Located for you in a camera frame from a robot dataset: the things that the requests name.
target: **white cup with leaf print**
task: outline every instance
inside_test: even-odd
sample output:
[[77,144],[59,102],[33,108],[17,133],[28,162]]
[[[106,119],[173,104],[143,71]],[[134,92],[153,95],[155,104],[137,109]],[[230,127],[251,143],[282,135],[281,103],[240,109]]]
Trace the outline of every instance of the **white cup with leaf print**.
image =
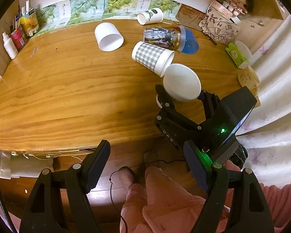
[[163,11],[160,8],[152,8],[137,15],[137,21],[141,25],[149,23],[160,23],[164,19]]

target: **paper box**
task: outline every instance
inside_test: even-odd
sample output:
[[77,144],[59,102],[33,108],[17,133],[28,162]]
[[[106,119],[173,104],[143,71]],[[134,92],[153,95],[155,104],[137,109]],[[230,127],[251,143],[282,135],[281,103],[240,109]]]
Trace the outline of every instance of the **paper box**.
[[201,22],[204,16],[204,12],[182,4],[176,15],[176,19],[179,22],[175,23],[201,31],[202,29],[198,26],[198,24]]
[[228,45],[240,27],[220,14],[213,7],[209,7],[203,20],[199,23],[202,31],[210,36],[214,41]]

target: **gray checkered paper cup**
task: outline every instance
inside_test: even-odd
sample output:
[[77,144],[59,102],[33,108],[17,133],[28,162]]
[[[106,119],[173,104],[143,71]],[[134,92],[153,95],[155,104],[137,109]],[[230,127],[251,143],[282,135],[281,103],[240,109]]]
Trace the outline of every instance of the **gray checkered paper cup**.
[[142,64],[158,76],[163,77],[167,67],[171,64],[175,51],[151,45],[145,42],[138,42],[132,53],[132,59]]

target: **wooden table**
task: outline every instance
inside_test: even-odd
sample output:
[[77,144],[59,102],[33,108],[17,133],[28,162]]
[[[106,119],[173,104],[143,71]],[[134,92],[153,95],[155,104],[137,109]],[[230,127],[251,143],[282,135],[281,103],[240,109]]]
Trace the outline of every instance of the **wooden table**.
[[[110,20],[124,37],[112,52],[99,50],[86,23],[34,37],[10,62],[0,80],[0,150],[36,155],[161,136],[155,85],[163,79],[131,58],[144,26]],[[224,97],[237,89],[238,69],[224,50],[194,31],[199,51],[176,53],[173,62],[192,68],[202,89]],[[176,109],[199,123],[198,100]]]

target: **doll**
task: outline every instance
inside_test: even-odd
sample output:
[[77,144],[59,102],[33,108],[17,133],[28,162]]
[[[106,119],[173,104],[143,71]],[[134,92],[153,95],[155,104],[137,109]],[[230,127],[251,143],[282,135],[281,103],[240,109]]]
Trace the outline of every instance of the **doll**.
[[252,11],[253,0],[225,0],[223,6],[232,12],[234,16],[238,16]]

